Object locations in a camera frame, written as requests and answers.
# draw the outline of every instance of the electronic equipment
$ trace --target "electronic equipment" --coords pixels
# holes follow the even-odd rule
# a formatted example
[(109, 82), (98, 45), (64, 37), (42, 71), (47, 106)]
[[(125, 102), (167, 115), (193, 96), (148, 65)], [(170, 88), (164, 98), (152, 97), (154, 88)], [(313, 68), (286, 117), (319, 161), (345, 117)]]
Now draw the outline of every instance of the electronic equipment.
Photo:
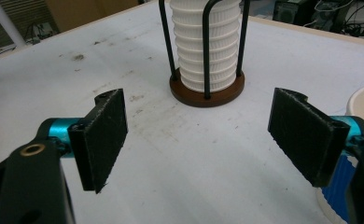
[(273, 21), (303, 26), (311, 21), (315, 3), (315, 0), (277, 0)]
[(319, 1), (315, 6), (315, 13), (311, 19), (314, 22), (311, 27), (339, 34), (351, 3), (351, 0)]

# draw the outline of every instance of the striped blue object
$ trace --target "striped blue object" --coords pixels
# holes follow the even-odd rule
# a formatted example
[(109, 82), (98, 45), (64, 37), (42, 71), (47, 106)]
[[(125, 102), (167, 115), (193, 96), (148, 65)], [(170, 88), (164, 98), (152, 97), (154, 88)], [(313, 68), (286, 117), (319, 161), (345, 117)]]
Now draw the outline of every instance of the striped blue object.
[(339, 158), (330, 185), (326, 188), (322, 188), (322, 193), (330, 207), (347, 223), (348, 212), (345, 201), (345, 192), (347, 191), (355, 170), (356, 168), (348, 160), (347, 154), (343, 153)]
[[(332, 118), (340, 120), (350, 126), (350, 131), (345, 141), (345, 145), (347, 147), (351, 147), (353, 145), (351, 140), (354, 138), (354, 136), (362, 135), (359, 125), (353, 118), (349, 116), (339, 116)], [(354, 156), (349, 155), (346, 151), (342, 152), (342, 155), (337, 162), (333, 177), (330, 181), (330, 185), (321, 189), (322, 194), (324, 195), (324, 198), (327, 200), (330, 207), (347, 223), (348, 212), (345, 193), (356, 171), (356, 167), (352, 162), (350, 162), (350, 160), (348, 160), (349, 157), (353, 158), (353, 160), (355, 159)]]

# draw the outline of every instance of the white pole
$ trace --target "white pole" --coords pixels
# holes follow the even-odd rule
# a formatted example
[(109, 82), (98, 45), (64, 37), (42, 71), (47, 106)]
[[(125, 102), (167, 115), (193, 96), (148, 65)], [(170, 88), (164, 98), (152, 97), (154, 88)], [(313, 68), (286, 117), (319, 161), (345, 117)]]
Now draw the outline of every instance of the white pole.
[(24, 39), (14, 26), (13, 22), (11, 22), (6, 12), (2, 9), (1, 5), (0, 5), (0, 23), (4, 27), (7, 34), (10, 36), (11, 40), (13, 40), (17, 48), (25, 46)]

